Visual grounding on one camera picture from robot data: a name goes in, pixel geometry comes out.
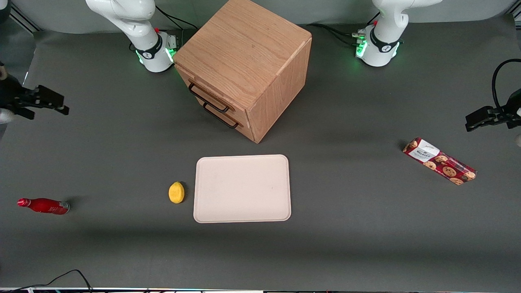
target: white tray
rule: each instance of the white tray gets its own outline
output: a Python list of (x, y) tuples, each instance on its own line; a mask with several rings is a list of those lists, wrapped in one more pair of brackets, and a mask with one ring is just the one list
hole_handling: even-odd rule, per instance
[(290, 216), (289, 163), (285, 156), (204, 157), (197, 162), (197, 222), (274, 222)]

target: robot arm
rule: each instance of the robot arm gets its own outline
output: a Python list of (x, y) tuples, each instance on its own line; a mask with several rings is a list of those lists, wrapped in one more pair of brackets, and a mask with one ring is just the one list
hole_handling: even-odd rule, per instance
[(156, 9), (154, 0), (86, 0), (86, 3), (127, 35), (146, 69), (161, 72), (173, 64), (172, 56), (177, 50), (175, 36), (157, 32), (149, 22)]
[(427, 7), (440, 3), (442, 0), (373, 0), (374, 6), (380, 10), (377, 25), (369, 25), (358, 31), (356, 36), (362, 36), (358, 41), (360, 48), (356, 57), (365, 63), (380, 67), (384, 66), (396, 54), (398, 40), (409, 24), (409, 15), (404, 10), (409, 8)]

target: bottle cap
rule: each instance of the bottle cap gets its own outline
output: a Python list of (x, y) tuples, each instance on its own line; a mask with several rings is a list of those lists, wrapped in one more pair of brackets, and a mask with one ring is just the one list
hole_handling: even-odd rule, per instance
[(31, 200), (30, 199), (19, 199), (17, 203), (19, 206), (28, 206), (29, 204), (31, 204)]

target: red bottle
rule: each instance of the red bottle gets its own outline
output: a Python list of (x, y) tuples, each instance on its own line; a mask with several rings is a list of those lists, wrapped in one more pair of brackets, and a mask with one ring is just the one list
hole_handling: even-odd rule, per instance
[(64, 201), (56, 201), (52, 199), (19, 199), (19, 206), (26, 206), (35, 212), (48, 213), (55, 215), (66, 214), (70, 205)]

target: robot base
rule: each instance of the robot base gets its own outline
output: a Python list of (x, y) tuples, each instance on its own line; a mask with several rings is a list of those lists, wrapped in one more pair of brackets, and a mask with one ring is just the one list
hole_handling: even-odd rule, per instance
[(143, 64), (145, 68), (151, 72), (162, 72), (170, 68), (170, 66), (173, 64), (173, 55), (177, 50), (175, 36), (168, 35), (166, 32), (160, 32), (158, 35), (162, 38), (163, 44), (161, 49), (159, 49), (159, 51), (155, 54), (154, 58), (146, 59), (136, 52), (141, 64)]
[[(367, 26), (365, 29), (358, 30), (358, 33), (369, 35), (374, 27), (375, 26), (373, 25)], [(385, 66), (394, 56), (396, 56), (396, 49), (398, 49), (399, 45), (400, 43), (398, 43), (393, 48), (389, 48), (387, 52), (382, 53), (378, 47), (372, 43), (371, 40), (363, 39), (359, 42), (359, 45), (356, 48), (355, 57), (362, 59), (367, 65), (370, 66)]]

